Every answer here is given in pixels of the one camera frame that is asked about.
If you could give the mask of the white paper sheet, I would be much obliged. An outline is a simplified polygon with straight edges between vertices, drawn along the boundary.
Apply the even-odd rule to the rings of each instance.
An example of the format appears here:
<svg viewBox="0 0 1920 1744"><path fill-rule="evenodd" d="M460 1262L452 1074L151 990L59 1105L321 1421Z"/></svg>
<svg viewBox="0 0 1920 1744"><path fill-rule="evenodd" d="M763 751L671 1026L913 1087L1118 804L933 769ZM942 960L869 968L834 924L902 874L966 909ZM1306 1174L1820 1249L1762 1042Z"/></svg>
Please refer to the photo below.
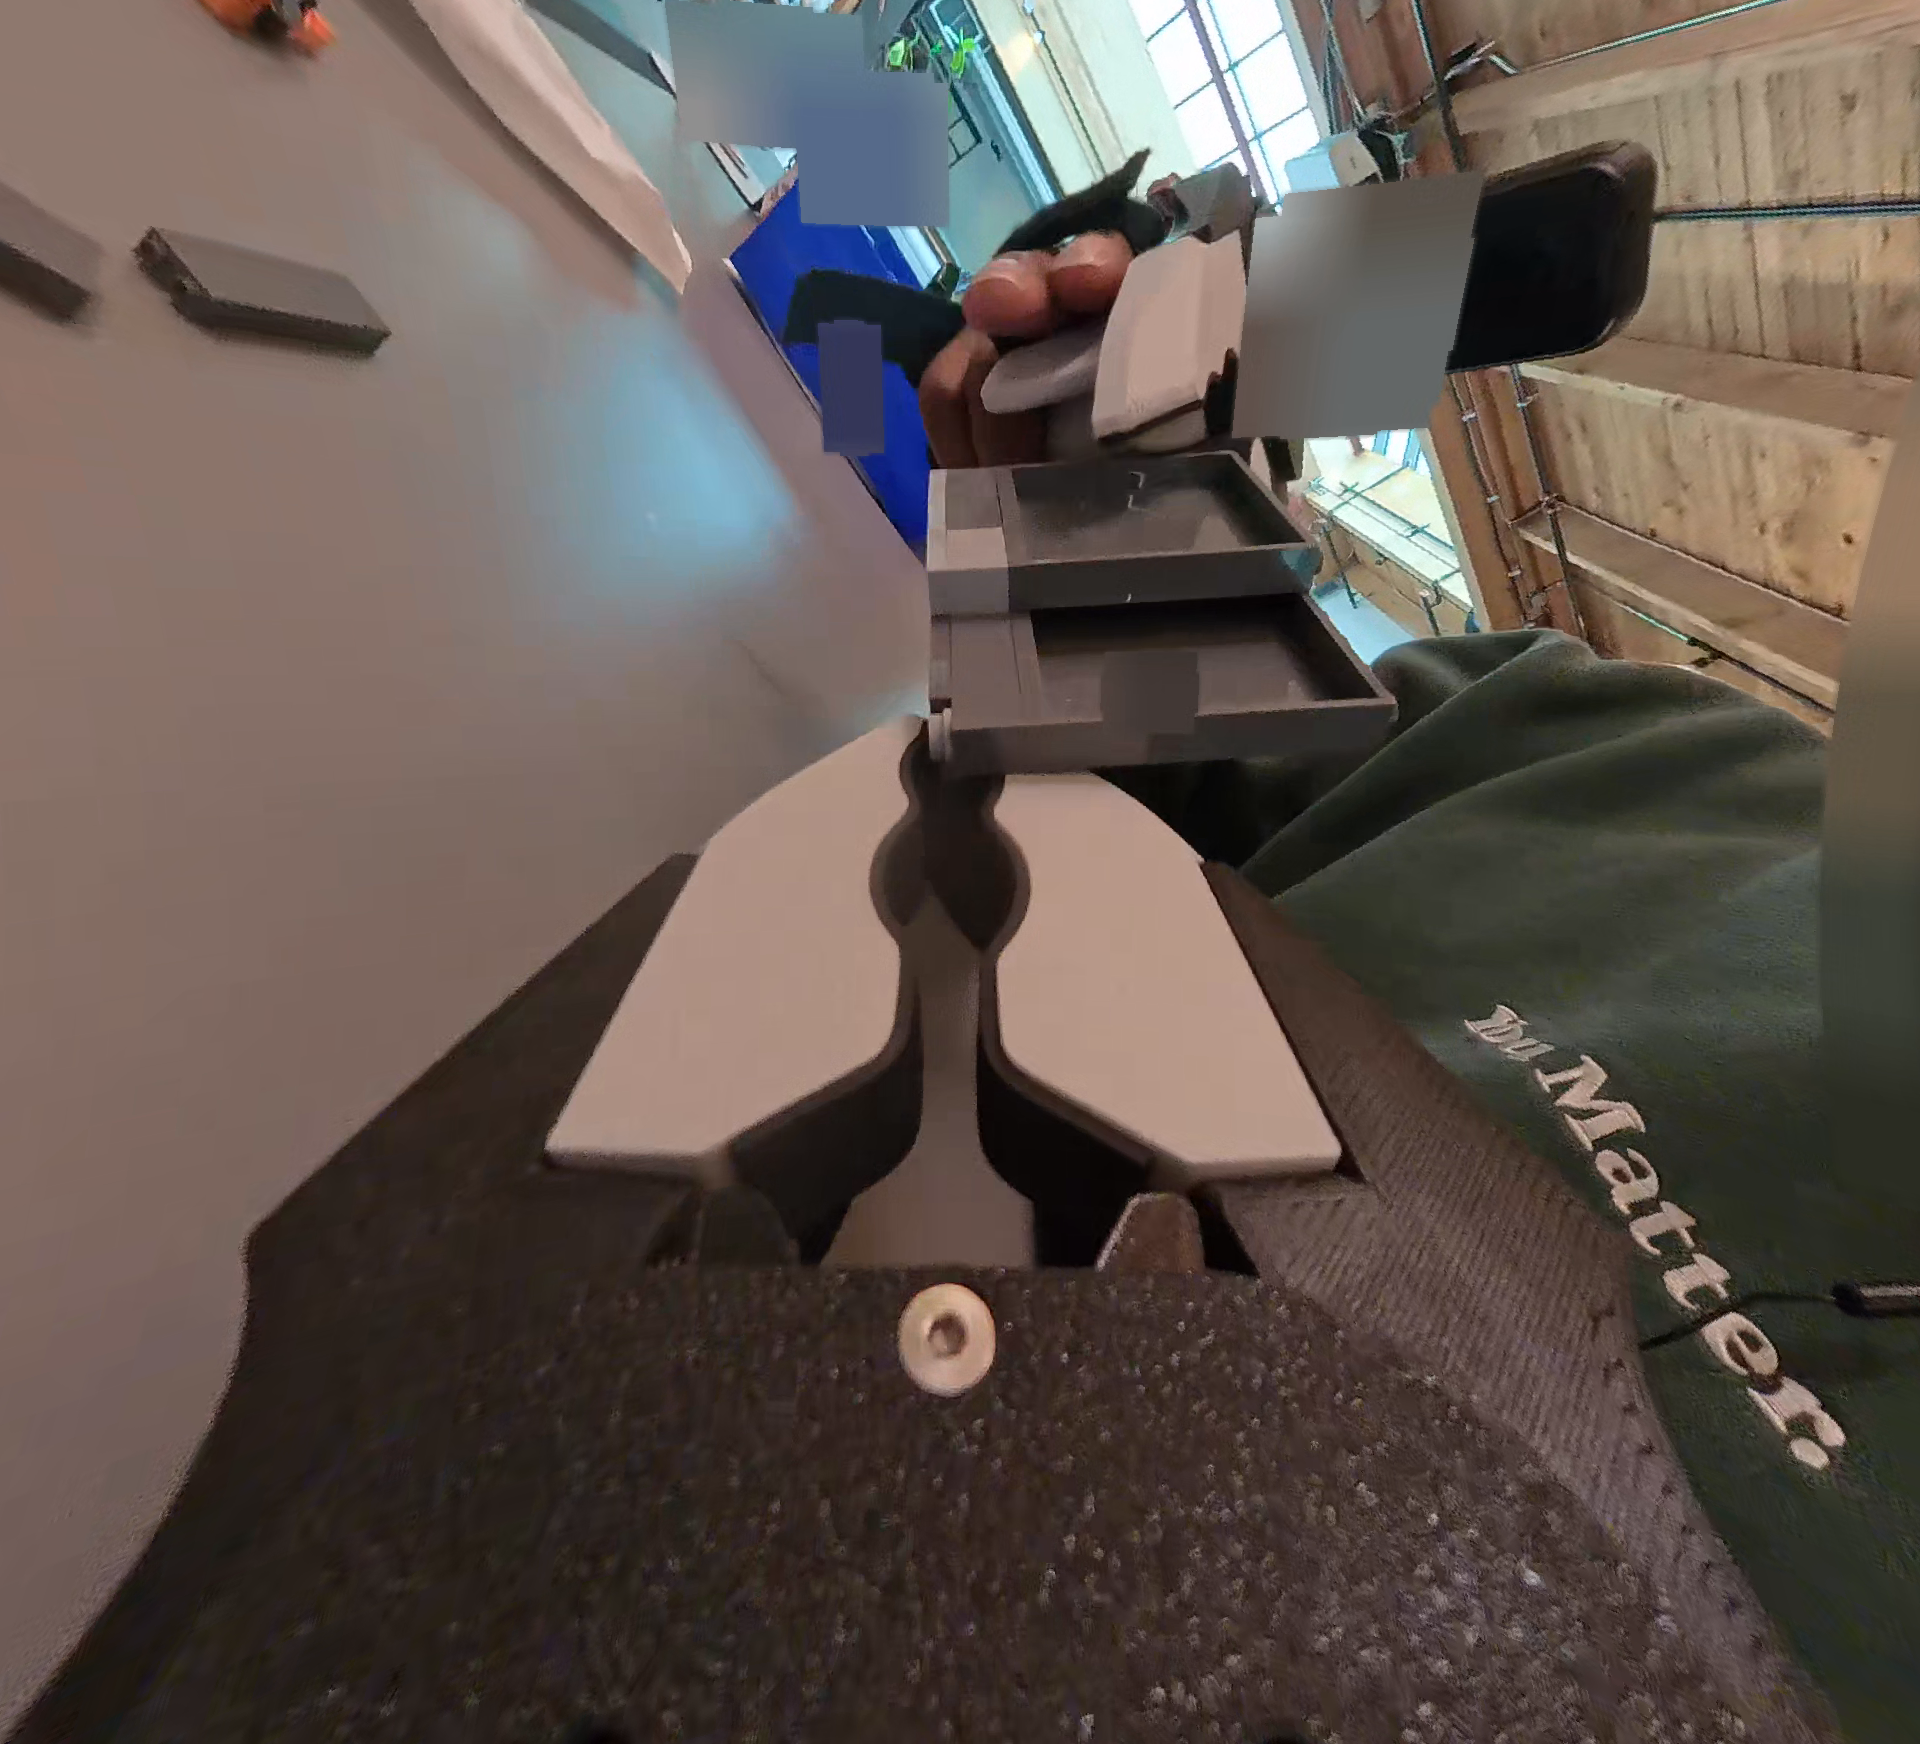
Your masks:
<svg viewBox="0 0 1920 1744"><path fill-rule="evenodd" d="M671 288L690 256L668 204L520 0L406 0L492 116Z"/></svg>

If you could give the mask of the large window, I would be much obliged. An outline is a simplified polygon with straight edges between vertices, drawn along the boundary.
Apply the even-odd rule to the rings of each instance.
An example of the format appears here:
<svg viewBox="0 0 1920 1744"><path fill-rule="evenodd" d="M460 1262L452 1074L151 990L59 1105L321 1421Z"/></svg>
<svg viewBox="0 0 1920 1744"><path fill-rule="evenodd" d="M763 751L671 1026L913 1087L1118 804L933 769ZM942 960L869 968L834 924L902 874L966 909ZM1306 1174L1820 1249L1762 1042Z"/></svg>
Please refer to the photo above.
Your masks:
<svg viewBox="0 0 1920 1744"><path fill-rule="evenodd" d="M1127 0L1197 171L1236 164L1266 194L1327 131L1293 0Z"/></svg>

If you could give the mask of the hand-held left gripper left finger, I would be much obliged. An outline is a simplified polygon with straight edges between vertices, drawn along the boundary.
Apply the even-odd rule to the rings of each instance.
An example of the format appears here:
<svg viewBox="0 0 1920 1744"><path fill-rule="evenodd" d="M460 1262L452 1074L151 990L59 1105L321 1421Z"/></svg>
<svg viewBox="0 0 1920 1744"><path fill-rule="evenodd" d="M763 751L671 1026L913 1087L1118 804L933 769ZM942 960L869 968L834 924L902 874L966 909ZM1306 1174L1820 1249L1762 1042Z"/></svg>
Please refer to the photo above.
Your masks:
<svg viewBox="0 0 1920 1744"><path fill-rule="evenodd" d="M545 1157L763 1198L804 1251L921 1128L916 981L886 862L917 814L900 717L796 772L695 859Z"/></svg>

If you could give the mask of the blue panel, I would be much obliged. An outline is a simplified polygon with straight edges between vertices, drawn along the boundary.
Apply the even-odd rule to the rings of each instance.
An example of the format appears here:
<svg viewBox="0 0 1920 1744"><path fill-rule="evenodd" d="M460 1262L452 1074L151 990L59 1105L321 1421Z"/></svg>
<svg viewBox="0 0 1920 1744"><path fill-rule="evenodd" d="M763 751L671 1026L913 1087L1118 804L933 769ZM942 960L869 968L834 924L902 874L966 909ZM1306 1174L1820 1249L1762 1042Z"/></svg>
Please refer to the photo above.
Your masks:
<svg viewBox="0 0 1920 1744"><path fill-rule="evenodd" d="M789 187L728 254L735 282L797 375L823 450L845 460L923 556L931 452L917 389L964 324L917 225L804 218Z"/></svg>

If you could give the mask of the grey brick assembly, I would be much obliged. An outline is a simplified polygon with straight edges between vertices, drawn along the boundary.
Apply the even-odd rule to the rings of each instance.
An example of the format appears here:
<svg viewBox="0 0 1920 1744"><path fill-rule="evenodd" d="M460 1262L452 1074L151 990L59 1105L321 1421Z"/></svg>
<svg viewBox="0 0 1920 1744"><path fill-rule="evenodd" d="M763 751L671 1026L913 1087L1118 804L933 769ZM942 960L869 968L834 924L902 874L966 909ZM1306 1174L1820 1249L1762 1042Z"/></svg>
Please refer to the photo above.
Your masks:
<svg viewBox="0 0 1920 1744"><path fill-rule="evenodd" d="M1317 563L1231 452L933 470L929 758L1011 776L1367 754L1395 705L1314 604Z"/></svg>

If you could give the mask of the grey column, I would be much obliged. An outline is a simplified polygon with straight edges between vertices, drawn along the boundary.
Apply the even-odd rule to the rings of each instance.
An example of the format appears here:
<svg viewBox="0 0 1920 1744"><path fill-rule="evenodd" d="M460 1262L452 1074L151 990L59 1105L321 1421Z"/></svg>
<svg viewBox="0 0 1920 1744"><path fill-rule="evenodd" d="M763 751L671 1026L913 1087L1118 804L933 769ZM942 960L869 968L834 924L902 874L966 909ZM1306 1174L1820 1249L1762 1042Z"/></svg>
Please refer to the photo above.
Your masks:
<svg viewBox="0 0 1920 1744"><path fill-rule="evenodd" d="M1847 1085L1916 1085L1918 388L1882 480L1841 665L1821 821L1820 995Z"/></svg>

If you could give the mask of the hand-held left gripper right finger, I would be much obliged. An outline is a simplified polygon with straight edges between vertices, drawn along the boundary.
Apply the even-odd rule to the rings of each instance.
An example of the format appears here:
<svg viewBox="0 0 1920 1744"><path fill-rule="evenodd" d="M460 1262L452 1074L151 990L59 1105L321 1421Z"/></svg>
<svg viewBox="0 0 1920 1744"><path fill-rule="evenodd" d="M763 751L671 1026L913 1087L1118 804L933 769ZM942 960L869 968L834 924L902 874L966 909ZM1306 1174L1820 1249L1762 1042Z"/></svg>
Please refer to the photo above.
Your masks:
<svg viewBox="0 0 1920 1744"><path fill-rule="evenodd" d="M1011 1074L1174 1181L1331 1174L1342 1144L1199 853L1091 774L1013 776L992 821L1021 889L994 966Z"/></svg>

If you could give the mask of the plain grey brick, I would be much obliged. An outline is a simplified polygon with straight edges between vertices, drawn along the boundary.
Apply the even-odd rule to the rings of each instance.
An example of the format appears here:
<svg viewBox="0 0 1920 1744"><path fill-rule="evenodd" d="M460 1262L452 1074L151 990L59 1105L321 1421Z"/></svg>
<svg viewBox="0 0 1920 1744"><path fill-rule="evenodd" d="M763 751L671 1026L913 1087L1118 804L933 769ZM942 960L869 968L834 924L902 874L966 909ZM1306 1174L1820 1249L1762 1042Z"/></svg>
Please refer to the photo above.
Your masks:
<svg viewBox="0 0 1920 1744"><path fill-rule="evenodd" d="M99 293L102 248L2 182L2 291L46 316L83 317Z"/></svg>
<svg viewBox="0 0 1920 1744"><path fill-rule="evenodd" d="M151 226L136 268L177 316L205 331L372 355L391 336L345 276L257 248Z"/></svg>

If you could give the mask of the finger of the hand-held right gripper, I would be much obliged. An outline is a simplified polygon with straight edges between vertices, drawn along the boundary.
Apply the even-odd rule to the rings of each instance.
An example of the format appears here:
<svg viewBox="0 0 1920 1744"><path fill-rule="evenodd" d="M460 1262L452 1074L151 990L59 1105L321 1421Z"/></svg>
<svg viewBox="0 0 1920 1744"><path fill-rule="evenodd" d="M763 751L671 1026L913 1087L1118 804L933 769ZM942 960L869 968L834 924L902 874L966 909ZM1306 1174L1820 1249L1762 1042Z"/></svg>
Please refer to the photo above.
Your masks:
<svg viewBox="0 0 1920 1744"><path fill-rule="evenodd" d="M1238 236L1181 236L1135 258L1101 342L1099 444L1201 444L1231 388L1244 304Z"/></svg>
<svg viewBox="0 0 1920 1744"><path fill-rule="evenodd" d="M1026 413L1091 397L1096 389L1105 331L1060 331L997 355L980 386L980 408Z"/></svg>

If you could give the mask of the person's right hand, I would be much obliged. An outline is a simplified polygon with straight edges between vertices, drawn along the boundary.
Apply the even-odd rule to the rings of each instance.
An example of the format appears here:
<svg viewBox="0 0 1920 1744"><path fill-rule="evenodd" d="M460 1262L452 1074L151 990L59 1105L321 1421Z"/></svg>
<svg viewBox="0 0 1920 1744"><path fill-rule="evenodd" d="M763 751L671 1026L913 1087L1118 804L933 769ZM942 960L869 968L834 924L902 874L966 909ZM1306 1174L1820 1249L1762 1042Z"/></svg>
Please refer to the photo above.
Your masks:
<svg viewBox="0 0 1920 1744"><path fill-rule="evenodd" d="M1008 254L975 271L962 328L926 364L917 386L929 467L959 470L1053 455L1063 408L987 411L983 382L1000 344L1049 339L1083 319L1105 317L1131 261L1128 244L1101 231L1053 251Z"/></svg>

